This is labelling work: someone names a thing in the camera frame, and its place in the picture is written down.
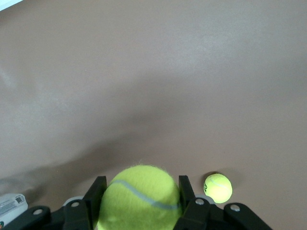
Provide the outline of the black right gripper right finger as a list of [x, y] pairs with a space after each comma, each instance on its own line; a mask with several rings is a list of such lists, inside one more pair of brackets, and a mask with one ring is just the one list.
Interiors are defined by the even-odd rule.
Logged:
[[189, 178], [178, 178], [180, 204], [183, 215], [178, 219], [175, 230], [271, 230], [272, 228], [248, 206], [230, 203], [223, 209], [196, 197]]

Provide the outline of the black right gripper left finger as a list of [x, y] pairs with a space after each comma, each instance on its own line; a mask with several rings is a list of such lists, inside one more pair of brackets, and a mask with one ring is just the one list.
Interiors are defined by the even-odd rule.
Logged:
[[93, 230], [102, 195], [107, 188], [105, 176], [98, 176], [82, 199], [74, 199], [57, 211], [47, 206], [32, 207], [18, 215], [5, 230]]

